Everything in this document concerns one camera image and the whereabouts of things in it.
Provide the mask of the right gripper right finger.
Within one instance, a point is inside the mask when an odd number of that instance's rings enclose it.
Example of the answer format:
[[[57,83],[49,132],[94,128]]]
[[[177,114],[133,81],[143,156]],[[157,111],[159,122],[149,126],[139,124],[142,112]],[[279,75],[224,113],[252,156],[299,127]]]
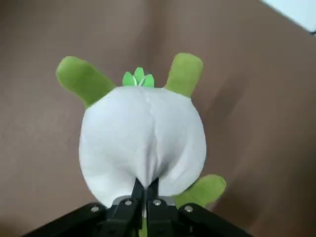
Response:
[[[251,237],[245,230],[194,204],[177,208],[172,197],[158,195],[159,178],[147,188],[149,237]]]

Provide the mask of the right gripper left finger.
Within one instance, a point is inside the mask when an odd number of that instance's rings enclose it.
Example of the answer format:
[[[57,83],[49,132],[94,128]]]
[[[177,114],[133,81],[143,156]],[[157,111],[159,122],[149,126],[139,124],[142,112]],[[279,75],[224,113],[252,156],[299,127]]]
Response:
[[[25,237],[132,237],[142,227],[144,187],[135,180],[132,193],[111,207],[91,202],[26,234]]]

